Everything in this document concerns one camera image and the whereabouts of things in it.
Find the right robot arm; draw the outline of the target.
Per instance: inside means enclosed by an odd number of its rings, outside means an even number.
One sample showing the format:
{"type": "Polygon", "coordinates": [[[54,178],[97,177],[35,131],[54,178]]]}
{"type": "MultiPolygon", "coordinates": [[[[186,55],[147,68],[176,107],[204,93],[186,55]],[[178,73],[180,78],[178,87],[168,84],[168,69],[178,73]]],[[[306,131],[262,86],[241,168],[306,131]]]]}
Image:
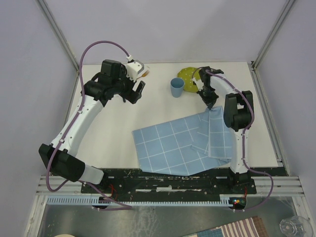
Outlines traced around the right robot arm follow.
{"type": "Polygon", "coordinates": [[[244,186],[251,185],[250,167],[247,161],[247,139],[250,127],[254,122],[253,94],[241,91],[229,82],[224,72],[209,66],[197,69],[200,80],[193,79],[198,87],[197,94],[209,109],[212,109],[219,98],[216,91],[225,95],[223,122],[230,130],[232,139],[232,158],[228,176],[219,186],[226,186],[232,193],[238,193],[244,186]]]}

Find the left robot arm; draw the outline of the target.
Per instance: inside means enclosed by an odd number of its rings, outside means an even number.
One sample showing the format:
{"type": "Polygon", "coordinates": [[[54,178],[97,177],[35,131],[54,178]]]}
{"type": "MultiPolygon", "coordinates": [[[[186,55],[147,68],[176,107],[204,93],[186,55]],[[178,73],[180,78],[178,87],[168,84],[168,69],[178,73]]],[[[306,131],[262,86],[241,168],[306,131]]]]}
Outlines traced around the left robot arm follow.
{"type": "Polygon", "coordinates": [[[83,86],[79,103],[60,133],[49,144],[41,144],[39,155],[49,173],[71,182],[84,181],[100,193],[109,188],[105,172],[85,164],[76,155],[79,146],[96,116],[115,95],[135,104],[142,96],[143,81],[134,89],[136,81],[149,73],[138,60],[127,64],[104,60],[101,70],[83,86]]]}

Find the blue checked cloth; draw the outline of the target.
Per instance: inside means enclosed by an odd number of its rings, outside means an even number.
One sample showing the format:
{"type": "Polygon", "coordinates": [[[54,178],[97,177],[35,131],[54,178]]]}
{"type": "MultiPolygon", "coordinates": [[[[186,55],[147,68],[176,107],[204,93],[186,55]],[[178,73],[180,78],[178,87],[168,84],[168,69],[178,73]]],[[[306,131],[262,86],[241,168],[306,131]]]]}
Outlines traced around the blue checked cloth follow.
{"type": "Polygon", "coordinates": [[[228,164],[230,130],[221,106],[132,132],[142,171],[187,176],[228,164]]]}

